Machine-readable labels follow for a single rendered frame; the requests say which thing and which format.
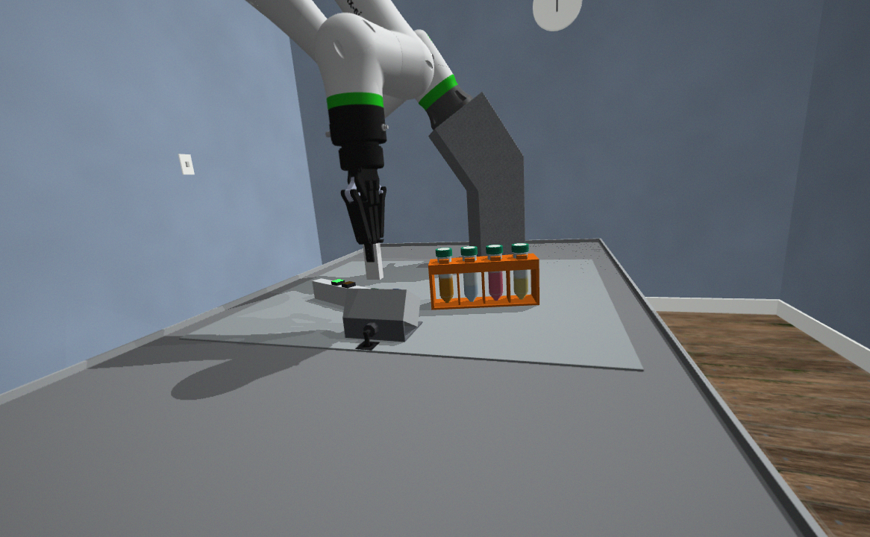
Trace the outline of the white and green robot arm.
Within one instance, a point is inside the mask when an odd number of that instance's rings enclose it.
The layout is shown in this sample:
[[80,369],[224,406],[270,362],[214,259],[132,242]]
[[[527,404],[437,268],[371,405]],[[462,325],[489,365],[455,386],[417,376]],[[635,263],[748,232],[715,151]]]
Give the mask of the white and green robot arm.
[[318,62],[325,135],[335,146],[385,143],[385,118],[410,99],[424,107],[433,130],[472,100],[431,38],[413,31],[391,0],[335,0],[343,13],[328,19],[312,0],[246,2]]

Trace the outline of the orange tube rack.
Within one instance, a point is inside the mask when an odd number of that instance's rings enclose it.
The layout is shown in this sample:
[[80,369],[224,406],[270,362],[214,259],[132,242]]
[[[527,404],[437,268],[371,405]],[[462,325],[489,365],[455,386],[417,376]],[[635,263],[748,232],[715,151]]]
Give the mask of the orange tube rack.
[[[510,271],[528,271],[531,270],[531,295],[526,295],[523,299],[519,299],[516,295],[510,295]],[[507,295],[502,296],[498,301],[494,301],[492,296],[485,297],[485,272],[488,271],[506,271],[507,280]],[[539,305],[539,258],[535,254],[520,254],[513,258],[511,255],[502,255],[490,257],[490,260],[485,257],[465,258],[462,257],[441,259],[432,259],[428,264],[429,282],[431,282],[431,310],[449,310],[449,309],[466,309],[466,308],[498,308],[498,307],[514,307],[514,306],[530,306]],[[480,272],[482,278],[482,295],[476,297],[473,302],[468,298],[461,297],[459,273]],[[443,299],[436,299],[435,290],[435,274],[457,273],[457,292],[458,298],[450,299],[446,303]]]

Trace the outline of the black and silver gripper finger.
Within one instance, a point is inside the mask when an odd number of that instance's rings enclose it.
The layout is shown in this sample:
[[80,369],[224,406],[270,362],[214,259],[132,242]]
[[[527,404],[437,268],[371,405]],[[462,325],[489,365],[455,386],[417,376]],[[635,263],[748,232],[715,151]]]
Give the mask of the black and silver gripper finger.
[[373,182],[372,180],[367,180],[366,192],[368,201],[361,201],[360,193],[357,192],[353,177],[348,188],[342,190],[342,198],[352,223],[354,238],[359,242],[359,245],[363,245],[364,259],[366,260],[366,279],[380,280],[383,278],[381,278],[380,257],[378,257],[378,244],[376,244],[376,228],[372,212],[372,205],[374,204],[372,190]]
[[[387,193],[387,188],[385,186],[380,186],[378,184],[378,180],[373,180],[373,195],[374,195],[374,205],[372,205],[372,212],[374,217],[374,223],[376,228],[376,244],[378,244],[378,257],[380,257],[381,264],[381,278],[384,278],[383,273],[383,260],[381,259],[381,246],[380,242],[384,242],[380,240],[380,238],[384,237],[384,210],[385,210],[385,193]],[[380,188],[380,189],[378,189]],[[378,200],[380,199],[380,200]]]

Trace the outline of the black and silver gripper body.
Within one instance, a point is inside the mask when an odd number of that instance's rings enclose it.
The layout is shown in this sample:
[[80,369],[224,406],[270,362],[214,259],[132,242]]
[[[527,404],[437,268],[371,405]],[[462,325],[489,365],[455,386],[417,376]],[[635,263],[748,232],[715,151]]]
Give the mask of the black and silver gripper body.
[[[339,149],[340,168],[348,171],[348,185],[354,177],[354,185],[361,201],[368,201],[367,180],[378,180],[378,168],[384,167],[383,149],[379,145],[357,145]],[[377,169],[376,169],[377,168]],[[378,180],[380,181],[380,180]]]

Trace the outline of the light grey bench mat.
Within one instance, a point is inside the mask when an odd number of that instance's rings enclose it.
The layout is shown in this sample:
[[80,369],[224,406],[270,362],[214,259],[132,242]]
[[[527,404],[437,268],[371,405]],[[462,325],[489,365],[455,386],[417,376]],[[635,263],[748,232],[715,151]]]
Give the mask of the light grey bench mat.
[[539,260],[539,305],[431,310],[424,261],[383,261],[384,278],[366,279],[366,261],[337,266],[301,285],[216,321],[182,340],[306,349],[356,349],[344,337],[344,307],[313,297],[313,280],[370,289],[406,289],[421,298],[422,325],[407,341],[378,341],[372,353],[469,358],[644,371],[592,260]]

